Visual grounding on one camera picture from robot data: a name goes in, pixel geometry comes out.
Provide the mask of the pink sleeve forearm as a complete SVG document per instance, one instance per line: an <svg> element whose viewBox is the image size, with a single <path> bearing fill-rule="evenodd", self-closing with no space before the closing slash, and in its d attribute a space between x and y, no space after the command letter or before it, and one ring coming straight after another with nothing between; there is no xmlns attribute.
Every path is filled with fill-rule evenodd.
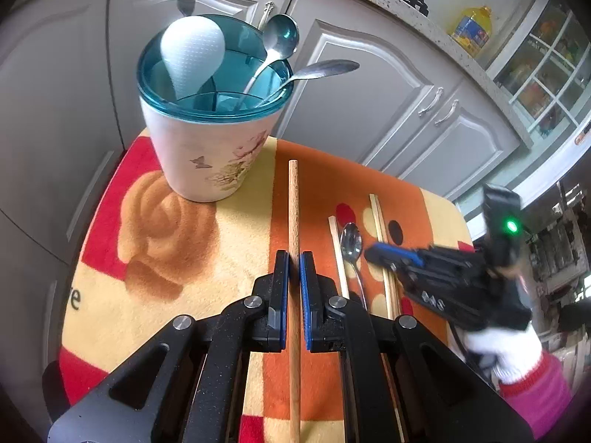
<svg viewBox="0 0 591 443"><path fill-rule="evenodd" d="M528 423L536 440L557 423L572 399L560 361L546 351L535 364L496 371L500 394Z"/></svg>

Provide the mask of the white gloved right hand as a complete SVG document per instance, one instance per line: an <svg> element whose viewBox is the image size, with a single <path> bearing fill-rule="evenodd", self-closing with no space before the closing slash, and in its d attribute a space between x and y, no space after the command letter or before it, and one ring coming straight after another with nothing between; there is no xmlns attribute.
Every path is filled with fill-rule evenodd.
<svg viewBox="0 0 591 443"><path fill-rule="evenodd" d="M478 332L466 332L463 343L473 353L494 355L494 374L505 385L521 382L543 359L540 339L529 323L523 331L489 327Z"/></svg>

